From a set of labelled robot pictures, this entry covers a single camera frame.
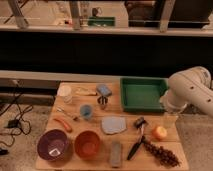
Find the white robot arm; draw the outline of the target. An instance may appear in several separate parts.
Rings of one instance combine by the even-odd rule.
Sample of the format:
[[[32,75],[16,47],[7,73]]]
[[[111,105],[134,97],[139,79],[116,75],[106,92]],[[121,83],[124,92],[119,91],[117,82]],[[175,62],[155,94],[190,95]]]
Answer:
[[[192,67],[172,74],[168,80],[168,89],[160,97],[165,113],[163,125],[171,127],[189,104],[204,114],[213,117],[213,90],[211,74],[201,66]]]

